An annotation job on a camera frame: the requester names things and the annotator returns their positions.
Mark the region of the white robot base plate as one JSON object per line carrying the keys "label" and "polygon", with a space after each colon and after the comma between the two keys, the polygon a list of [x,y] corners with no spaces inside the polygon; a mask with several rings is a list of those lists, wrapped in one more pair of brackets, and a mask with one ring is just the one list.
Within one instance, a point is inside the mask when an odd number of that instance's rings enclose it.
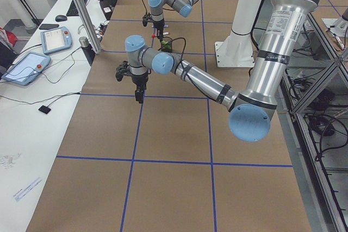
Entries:
{"label": "white robot base plate", "polygon": [[246,42],[215,42],[215,55],[218,67],[253,67],[253,48],[250,40]]}

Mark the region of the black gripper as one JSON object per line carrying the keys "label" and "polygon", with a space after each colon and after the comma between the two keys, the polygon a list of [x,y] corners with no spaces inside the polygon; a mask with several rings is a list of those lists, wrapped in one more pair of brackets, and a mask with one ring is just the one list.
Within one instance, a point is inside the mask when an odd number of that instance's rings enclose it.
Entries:
{"label": "black gripper", "polygon": [[156,29],[156,37],[157,39],[162,40],[164,35],[164,26],[165,26],[165,20],[161,19],[159,21],[152,20],[152,23]]}
{"label": "black gripper", "polygon": [[135,90],[135,100],[139,104],[144,103],[145,89],[148,82],[148,73],[143,73],[141,75],[132,75],[132,82],[136,85]]}

